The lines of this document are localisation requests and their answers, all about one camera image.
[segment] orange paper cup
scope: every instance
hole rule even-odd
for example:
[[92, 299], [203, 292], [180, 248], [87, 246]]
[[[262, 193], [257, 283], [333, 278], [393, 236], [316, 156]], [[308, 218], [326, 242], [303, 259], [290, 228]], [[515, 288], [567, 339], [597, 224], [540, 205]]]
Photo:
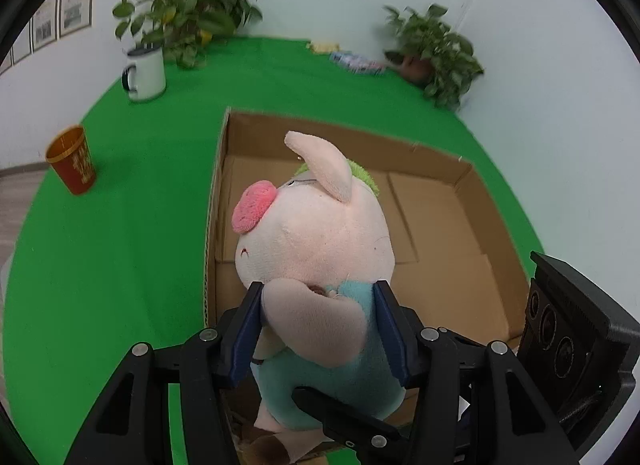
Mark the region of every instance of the orange paper cup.
[[82, 125], [74, 125], [59, 133], [47, 147], [45, 158], [71, 194], [87, 192], [94, 184], [94, 164]]

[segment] green hair tuft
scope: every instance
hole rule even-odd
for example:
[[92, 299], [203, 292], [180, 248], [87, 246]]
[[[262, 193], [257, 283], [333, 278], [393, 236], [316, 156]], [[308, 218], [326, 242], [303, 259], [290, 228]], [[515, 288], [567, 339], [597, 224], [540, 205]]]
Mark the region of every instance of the green hair tuft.
[[[378, 197], [380, 195], [380, 189], [376, 185], [376, 182], [373, 181], [373, 178], [371, 177], [371, 175], [365, 169], [363, 169], [360, 165], [358, 165], [356, 162], [351, 160], [347, 160], [347, 162], [349, 162], [349, 167], [351, 167], [351, 174], [354, 175], [359, 180], [363, 181], [371, 189], [375, 197]], [[306, 162], [304, 162], [298, 168], [298, 170], [293, 176], [297, 176], [308, 170], [309, 170], [309, 167], [306, 164]]]

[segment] white mug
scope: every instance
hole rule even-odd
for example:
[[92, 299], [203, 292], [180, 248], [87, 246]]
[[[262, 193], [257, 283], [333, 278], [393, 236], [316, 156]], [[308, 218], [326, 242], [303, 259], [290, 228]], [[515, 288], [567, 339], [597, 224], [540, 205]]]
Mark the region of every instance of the white mug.
[[122, 87], [134, 102], [151, 100], [164, 92], [162, 46], [147, 44], [127, 52], [130, 64], [122, 72]]

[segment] snack package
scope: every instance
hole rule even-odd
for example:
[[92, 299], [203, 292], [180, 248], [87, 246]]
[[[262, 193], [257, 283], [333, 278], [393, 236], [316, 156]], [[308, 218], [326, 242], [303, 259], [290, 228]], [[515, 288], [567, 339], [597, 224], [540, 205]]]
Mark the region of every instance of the snack package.
[[385, 71], [384, 64], [369, 60], [362, 55], [336, 51], [331, 53], [331, 55], [329, 55], [329, 58], [332, 60], [332, 62], [338, 64], [338, 66], [342, 66], [352, 73], [380, 75]]

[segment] pig ear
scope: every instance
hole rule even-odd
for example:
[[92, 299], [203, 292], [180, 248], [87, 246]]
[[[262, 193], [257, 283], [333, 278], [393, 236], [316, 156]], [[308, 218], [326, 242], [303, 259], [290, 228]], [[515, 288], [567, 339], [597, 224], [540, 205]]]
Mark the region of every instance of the pig ear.
[[317, 136], [290, 130], [284, 143], [302, 156], [318, 183], [338, 201], [351, 200], [351, 167], [333, 144]]

